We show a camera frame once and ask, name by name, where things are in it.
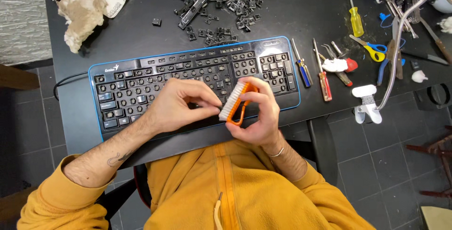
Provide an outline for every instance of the orange brush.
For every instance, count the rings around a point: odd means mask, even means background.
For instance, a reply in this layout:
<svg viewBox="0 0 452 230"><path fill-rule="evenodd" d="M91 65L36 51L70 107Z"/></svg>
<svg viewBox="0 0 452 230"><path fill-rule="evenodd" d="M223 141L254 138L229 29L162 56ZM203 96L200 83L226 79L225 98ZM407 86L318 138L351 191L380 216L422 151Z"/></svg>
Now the orange brush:
<svg viewBox="0 0 452 230"><path fill-rule="evenodd" d="M242 107L242 113L240 114L239 121L233 121L232 117L234 116L235 111L237 111L237 108L239 108L239 105L242 102L242 100L240 100L240 95L247 92L258 92L258 89L251 83L238 81L234 90L231 92L225 106L223 107L223 110L218 115L220 117L220 121L230 122L237 126L242 125L243 115L245 114L245 107L248 106L250 101L245 101L245 104Z"/></svg>

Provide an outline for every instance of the black keyboard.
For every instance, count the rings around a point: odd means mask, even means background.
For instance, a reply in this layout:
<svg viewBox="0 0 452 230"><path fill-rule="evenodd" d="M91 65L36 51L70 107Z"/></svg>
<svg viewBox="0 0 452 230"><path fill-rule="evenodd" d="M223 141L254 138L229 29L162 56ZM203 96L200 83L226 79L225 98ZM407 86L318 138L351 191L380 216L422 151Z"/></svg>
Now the black keyboard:
<svg viewBox="0 0 452 230"><path fill-rule="evenodd" d="M172 77L206 83L224 105L238 78L255 76L270 84L281 110L296 107L300 93L291 53L289 40L281 36L93 65L88 73L102 138L136 121ZM245 117L258 112L252 103ZM154 139L221 123L213 116Z"/></svg>

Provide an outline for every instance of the white bristles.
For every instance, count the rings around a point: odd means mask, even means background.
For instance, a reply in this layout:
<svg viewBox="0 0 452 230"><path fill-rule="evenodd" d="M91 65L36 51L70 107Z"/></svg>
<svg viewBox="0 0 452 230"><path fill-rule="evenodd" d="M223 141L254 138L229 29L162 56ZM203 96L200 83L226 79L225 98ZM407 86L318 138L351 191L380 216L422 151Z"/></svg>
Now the white bristles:
<svg viewBox="0 0 452 230"><path fill-rule="evenodd" d="M218 115L218 117L220 117L220 121L226 121L227 117L229 116L229 113L232 111L232 108L234 107L235 102L239 99L243 87L245 87L245 83L238 81L237 85L234 87L234 90L232 90L232 92L230 93L230 96L227 99L227 102L223 107L223 110Z"/></svg>

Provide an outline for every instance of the mustard yellow hoodie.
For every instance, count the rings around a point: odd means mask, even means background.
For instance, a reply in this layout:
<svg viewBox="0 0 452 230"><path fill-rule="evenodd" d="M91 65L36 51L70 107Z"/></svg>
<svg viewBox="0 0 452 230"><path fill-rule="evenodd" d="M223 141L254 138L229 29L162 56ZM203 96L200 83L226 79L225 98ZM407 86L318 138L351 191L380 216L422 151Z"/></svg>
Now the mustard yellow hoodie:
<svg viewBox="0 0 452 230"><path fill-rule="evenodd" d="M61 168L68 156L30 194L17 223L25 229L107 229L107 211L95 200L105 190L71 182ZM214 206L223 192L224 229L374 229L339 189L311 165L290 182L275 171L262 149L232 140L150 162L150 229L216 229Z"/></svg>

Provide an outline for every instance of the black desk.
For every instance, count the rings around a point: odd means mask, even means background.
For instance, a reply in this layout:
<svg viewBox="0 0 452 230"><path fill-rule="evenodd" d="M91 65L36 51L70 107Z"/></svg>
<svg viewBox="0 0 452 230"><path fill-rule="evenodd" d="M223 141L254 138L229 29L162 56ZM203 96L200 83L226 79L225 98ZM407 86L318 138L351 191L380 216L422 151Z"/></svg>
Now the black desk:
<svg viewBox="0 0 452 230"><path fill-rule="evenodd" d="M128 0L115 19L106 21L108 26L104 26L103 30L95 31L97 38L90 44L89 53L85 57L81 57L78 54L71 53L63 40L67 25L65 25L65 19L57 14L57 6L50 0L46 0L46 4L57 81L75 73L87 71L93 64L205 46L202 39L192 42L189 42L188 38L180 39L185 38L186 34L177 27L180 18L173 13L174 9L183 6L180 0ZM392 38L391 28L380 28L378 18L381 12L389 13L385 3L376 4L373 0L354 0L354 4L359 7L359 13L363 18L365 34L362 39L386 45ZM349 74L349 78L353 81L353 87L376 83L380 64L372 61L365 49L348 36L352 31L349 21L349 5L348 0L264 0L263 8L255 11L255 13L262 15L262 20L251 27L252 32L240 31L238 33L240 41L280 35L288 38L293 37L298 44L302 58L305 58L314 84L309 89L301 87L301 105L296 109L281 112L280 126L361 104L359 98L351 95L351 88L345 87L335 75L331 74L328 77L333 100L330 102L322 100L319 80L316 75L318 67L312 51L313 37L319 45L333 40L340 47L351 50L349 56L359 64L359 68L354 73ZM216 27L232 27L234 34L237 32L235 14L215 10L213 4L208 6L208 10L209 13L217 15L220 21L212 21L211 25L207 25L202 17L197 17L191 24L194 29L210 28L214 30ZM444 44L449 47L449 50L452 51L452 35L441 33L435 26L441 18L447 16L437 12L428 4L423 5L421 14L432 25ZM161 18L162 26L152 26L153 18ZM436 53L441 56L425 28L421 24L413 25L413 28L420 38L411 40L410 34L404 33L403 37L407 39L406 47L431 54ZM452 80L450 75L452 67L426 61L421 61L420 64L429 79L423 83L411 81L413 71L408 62L404 66L404 79L396 80L391 95L402 94ZM385 90L386 87L379 88L375 99L382 99ZM60 87L58 94L68 153L82 153L101 143L87 78L81 77ZM254 121L247 119L244 124L249 125ZM231 135L224 125L160 139L142 146L138 152L129 158L125 166L148 162L162 156L170 156L181 151L197 149L229 139L231 139Z"/></svg>

